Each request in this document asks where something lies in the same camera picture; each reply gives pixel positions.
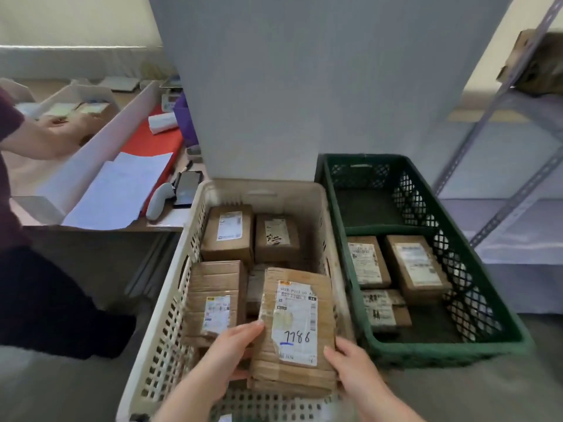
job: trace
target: red cloth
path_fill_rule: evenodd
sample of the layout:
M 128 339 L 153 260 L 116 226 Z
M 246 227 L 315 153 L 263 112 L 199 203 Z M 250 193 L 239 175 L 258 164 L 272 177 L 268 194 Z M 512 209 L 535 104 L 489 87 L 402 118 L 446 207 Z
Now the red cloth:
M 159 105 L 156 106 L 150 113 L 150 115 L 157 114 L 162 114 L 162 108 Z M 167 130 L 166 132 L 159 134 L 152 134 L 149 127 L 149 119 L 147 118 L 146 120 L 143 120 L 135 133 L 121 148 L 121 152 L 142 157 L 151 157 L 154 155 L 162 155 L 172 152 L 170 161 L 166 164 L 166 168 L 163 170 L 154 188 L 152 188 L 149 197 L 145 201 L 145 205 L 141 210 L 141 215 L 145 215 L 146 209 L 149 206 L 150 198 L 152 197 L 154 191 L 156 191 L 160 185 L 165 183 L 168 176 L 172 173 L 174 163 L 176 162 L 181 147 L 182 133 L 179 129 Z

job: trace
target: gray floor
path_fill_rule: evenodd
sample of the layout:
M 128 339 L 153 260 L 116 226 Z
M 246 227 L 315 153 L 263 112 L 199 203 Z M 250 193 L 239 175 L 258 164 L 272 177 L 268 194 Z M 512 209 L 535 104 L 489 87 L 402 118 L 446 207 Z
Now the gray floor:
M 121 296 L 150 248 L 151 234 L 34 234 L 36 247 L 57 262 L 100 305 Z M 464 369 L 390 373 L 392 389 L 429 422 L 561 421 L 563 316 L 523 315 L 537 344 Z M 75 361 L 0 348 L 2 420 L 110 422 L 141 336 L 113 361 Z

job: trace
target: metal shelving unit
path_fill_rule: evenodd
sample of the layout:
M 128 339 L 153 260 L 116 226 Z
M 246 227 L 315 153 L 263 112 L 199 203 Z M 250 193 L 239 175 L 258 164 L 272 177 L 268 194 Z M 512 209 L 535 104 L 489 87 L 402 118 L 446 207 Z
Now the metal shelving unit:
M 440 192 L 444 189 L 459 163 L 473 146 L 475 140 L 481 134 L 483 128 L 487 125 L 497 109 L 512 109 L 525 115 L 539 127 L 549 132 L 553 138 L 563 143 L 563 98 L 555 95 L 534 98 L 513 89 L 514 84 L 524 71 L 531 56 L 538 48 L 539 43 L 562 6 L 563 0 L 554 0 L 549 10 L 547 10 L 543 20 L 536 28 L 533 37 L 528 42 L 526 50 L 510 71 L 507 80 L 498 89 L 481 119 L 475 123 L 468 134 L 463 138 L 461 144 L 455 150 L 454 155 L 441 171 L 433 185 L 433 191 L 436 196 L 440 196 Z M 539 185 L 550 176 L 562 161 L 563 146 L 560 146 L 543 166 L 536 171 L 514 195 L 507 199 L 504 205 L 485 226 L 475 234 L 469 241 L 471 246 L 475 248 L 485 240 L 494 241 L 503 235 L 511 225 L 538 201 Z

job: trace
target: desk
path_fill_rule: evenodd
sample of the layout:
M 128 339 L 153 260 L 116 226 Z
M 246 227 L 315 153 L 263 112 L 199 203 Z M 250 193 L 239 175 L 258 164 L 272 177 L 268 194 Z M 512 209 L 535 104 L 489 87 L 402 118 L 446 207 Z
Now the desk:
M 63 80 L 20 80 L 19 83 L 29 87 L 33 95 L 38 102 L 43 101 L 48 98 L 53 93 L 59 91 L 68 82 Z M 120 108 L 123 108 L 128 104 L 136 95 L 138 91 L 134 93 L 116 93 L 117 103 Z M 183 169 L 187 164 L 187 158 L 185 152 L 179 157 L 179 161 L 176 164 L 176 171 Z M 200 170 L 203 172 L 204 179 L 208 179 L 207 170 L 205 165 L 201 163 L 195 163 L 190 168 L 190 170 Z M 16 171 L 9 171 L 9 174 L 15 174 Z M 49 231 L 84 231 L 83 229 L 64 227 L 60 225 L 45 225 L 29 215 L 18 203 L 14 200 L 10 200 L 10 207 L 12 211 L 18 216 L 21 224 L 25 228 L 32 229 L 46 229 Z M 190 215 L 190 209 L 174 209 L 172 207 L 172 202 L 167 202 L 163 211 L 163 214 L 159 217 L 156 222 L 150 222 L 146 218 L 140 218 L 135 220 L 127 228 L 120 231 L 181 231 L 184 227 L 186 221 L 188 221 Z

